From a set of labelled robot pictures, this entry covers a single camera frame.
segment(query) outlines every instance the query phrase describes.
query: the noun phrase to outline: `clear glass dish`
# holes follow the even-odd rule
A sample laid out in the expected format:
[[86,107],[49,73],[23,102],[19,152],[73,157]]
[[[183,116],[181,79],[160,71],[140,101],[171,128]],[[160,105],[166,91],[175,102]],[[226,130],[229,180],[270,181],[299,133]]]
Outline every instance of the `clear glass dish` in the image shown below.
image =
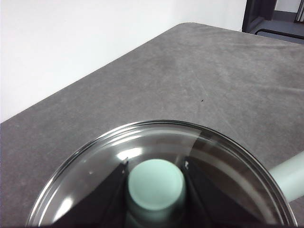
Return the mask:
[[215,185],[261,221],[296,225],[280,188],[246,149],[207,127],[170,120],[127,124],[80,148],[45,185],[27,225],[55,222],[125,159],[131,170],[152,158],[181,166],[185,156],[197,158]]

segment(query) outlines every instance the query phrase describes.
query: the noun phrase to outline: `white wall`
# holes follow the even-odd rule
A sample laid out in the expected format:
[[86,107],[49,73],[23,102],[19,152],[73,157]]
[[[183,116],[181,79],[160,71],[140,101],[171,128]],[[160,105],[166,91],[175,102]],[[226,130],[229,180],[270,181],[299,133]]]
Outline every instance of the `white wall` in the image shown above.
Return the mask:
[[275,10],[296,13],[300,3],[301,0],[277,0]]
[[246,0],[2,0],[1,122],[182,22],[240,30]]

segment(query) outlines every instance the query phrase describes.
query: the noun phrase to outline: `pale green handle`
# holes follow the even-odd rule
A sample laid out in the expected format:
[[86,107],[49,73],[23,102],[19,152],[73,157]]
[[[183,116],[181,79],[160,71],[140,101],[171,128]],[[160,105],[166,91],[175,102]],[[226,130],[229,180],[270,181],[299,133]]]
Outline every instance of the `pale green handle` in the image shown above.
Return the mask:
[[185,200],[185,180],[180,169],[162,159],[138,164],[127,181],[127,204],[139,220],[168,224],[180,217]]
[[270,171],[288,202],[304,196],[304,151]]

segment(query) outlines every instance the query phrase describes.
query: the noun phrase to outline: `table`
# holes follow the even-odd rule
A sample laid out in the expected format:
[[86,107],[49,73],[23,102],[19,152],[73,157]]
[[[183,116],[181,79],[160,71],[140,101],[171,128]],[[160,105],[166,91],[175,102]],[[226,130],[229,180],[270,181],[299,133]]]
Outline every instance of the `table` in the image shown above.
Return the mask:
[[[179,24],[1,124],[1,224],[24,225],[52,173],[122,124],[213,128],[266,168],[304,149],[304,46]],[[304,225],[304,197],[291,203]]]

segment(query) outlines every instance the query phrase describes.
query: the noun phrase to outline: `gray carpet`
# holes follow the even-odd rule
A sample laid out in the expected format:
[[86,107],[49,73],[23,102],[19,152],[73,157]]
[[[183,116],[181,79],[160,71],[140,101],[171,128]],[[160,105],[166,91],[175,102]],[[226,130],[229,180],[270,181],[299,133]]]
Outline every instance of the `gray carpet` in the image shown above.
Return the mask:
[[[213,128],[268,169],[301,152],[303,56],[303,45],[180,24],[5,121],[2,225],[24,225],[69,155],[130,122],[175,119]],[[304,198],[291,206],[304,225]]]

